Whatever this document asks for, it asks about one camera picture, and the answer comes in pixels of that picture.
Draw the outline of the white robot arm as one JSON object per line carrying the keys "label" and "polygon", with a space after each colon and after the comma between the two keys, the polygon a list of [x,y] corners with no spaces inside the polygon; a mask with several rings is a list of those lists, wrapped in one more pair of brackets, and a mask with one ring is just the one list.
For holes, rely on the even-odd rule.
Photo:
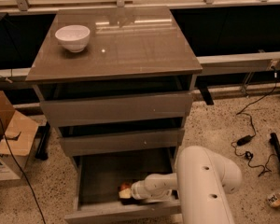
{"label": "white robot arm", "polygon": [[184,224],[235,224],[226,195],[236,192],[241,183],[241,170],[232,160],[205,147],[190,146],[180,152],[175,172],[123,183],[119,197],[160,201],[175,190]]}

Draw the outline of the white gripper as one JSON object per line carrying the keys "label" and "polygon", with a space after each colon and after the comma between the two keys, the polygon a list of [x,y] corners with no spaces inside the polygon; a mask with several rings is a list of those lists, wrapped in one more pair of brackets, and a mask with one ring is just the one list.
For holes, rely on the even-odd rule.
{"label": "white gripper", "polygon": [[144,181],[137,181],[132,184],[132,190],[124,189],[119,192],[121,199],[131,199],[132,197],[136,200],[144,200],[147,198],[147,190],[145,188]]}

